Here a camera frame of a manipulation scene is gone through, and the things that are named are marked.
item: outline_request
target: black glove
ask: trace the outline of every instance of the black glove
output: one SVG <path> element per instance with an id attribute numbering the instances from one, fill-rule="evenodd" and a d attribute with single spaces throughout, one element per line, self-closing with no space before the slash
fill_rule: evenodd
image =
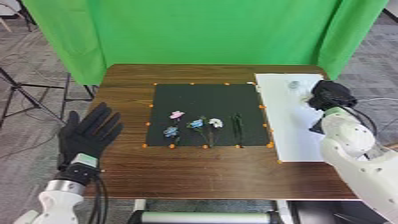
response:
<path id="1" fill-rule="evenodd" d="M 316 110 L 327 111 L 332 107 L 353 107 L 357 99 L 351 96 L 350 89 L 335 82 L 321 80 L 312 88 L 312 98 L 309 106 Z"/>
<path id="2" fill-rule="evenodd" d="M 58 132 L 58 170 L 64 170 L 78 153 L 99 159 L 103 150 L 121 134 L 121 114 L 110 116 L 112 109 L 101 103 L 80 122 L 78 113 L 71 111 L 65 126 Z"/>

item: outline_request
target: tripod stand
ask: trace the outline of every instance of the tripod stand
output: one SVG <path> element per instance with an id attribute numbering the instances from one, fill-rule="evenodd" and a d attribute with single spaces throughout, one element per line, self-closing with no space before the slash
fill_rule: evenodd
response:
<path id="1" fill-rule="evenodd" d="M 32 109 L 41 109 L 42 112 L 53 117 L 53 119 L 58 120 L 62 123 L 65 123 L 62 121 L 62 118 L 57 116 L 57 114 L 51 112 L 51 110 L 48 109 L 48 107 L 41 103 L 41 101 L 44 99 L 44 96 L 46 96 L 46 93 L 48 93 L 48 90 L 49 89 L 64 89 L 64 87 L 46 86 L 46 85 L 32 85 L 32 84 L 17 83 L 14 81 L 14 79 L 10 78 L 7 72 L 3 71 L 1 67 L 0 67 L 0 74 L 1 74 L 1 77 L 3 77 L 5 82 L 10 84 L 9 98 L 7 98 L 5 107 L 3 107 L 3 113 L 1 113 L 1 118 L 0 118 L 0 129 L 1 129 L 1 126 L 3 126 L 3 120 L 5 120 L 5 118 L 10 117 L 10 116 L 14 116 L 19 113 L 25 113 Z M 33 96 L 25 91 L 23 86 L 35 87 L 35 88 L 46 88 L 39 100 L 33 98 Z M 26 109 L 19 110 L 17 112 L 7 114 L 9 113 L 9 105 L 10 105 L 10 101 L 12 101 L 14 92 L 19 92 L 21 96 L 25 97 L 25 99 L 28 100 L 28 102 L 32 104 L 32 107 L 28 107 Z"/>

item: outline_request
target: black mat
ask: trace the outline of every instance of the black mat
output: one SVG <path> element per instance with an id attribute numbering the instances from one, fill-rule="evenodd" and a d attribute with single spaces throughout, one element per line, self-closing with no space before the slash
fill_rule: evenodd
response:
<path id="1" fill-rule="evenodd" d="M 179 146 L 200 146 L 206 144 L 199 133 L 186 128 L 186 123 L 204 116 L 218 118 L 224 128 L 215 132 L 218 136 L 215 146 L 236 145 L 231 116 L 240 113 L 243 121 L 243 146 L 268 144 L 268 134 L 263 128 L 263 112 L 256 87 L 241 85 L 156 85 L 151 126 L 145 143 L 149 146 L 167 146 L 172 140 L 163 137 L 163 130 L 172 125 L 168 119 L 172 111 L 183 111 L 184 115 L 177 125 Z"/>

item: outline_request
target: white paper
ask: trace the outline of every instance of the white paper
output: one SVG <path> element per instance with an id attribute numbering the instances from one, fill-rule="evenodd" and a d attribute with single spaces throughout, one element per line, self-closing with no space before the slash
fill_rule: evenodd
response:
<path id="1" fill-rule="evenodd" d="M 320 162 L 323 135 L 311 132 L 321 111 L 307 106 L 311 90 L 323 79 L 320 74 L 256 74 L 266 117 L 273 129 L 279 160 Z"/>

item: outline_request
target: green backdrop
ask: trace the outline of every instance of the green backdrop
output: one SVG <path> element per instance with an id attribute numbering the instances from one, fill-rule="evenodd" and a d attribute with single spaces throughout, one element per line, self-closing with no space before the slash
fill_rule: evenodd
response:
<path id="1" fill-rule="evenodd" d="M 25 0 L 80 84 L 115 63 L 316 64 L 337 78 L 387 0 Z"/>

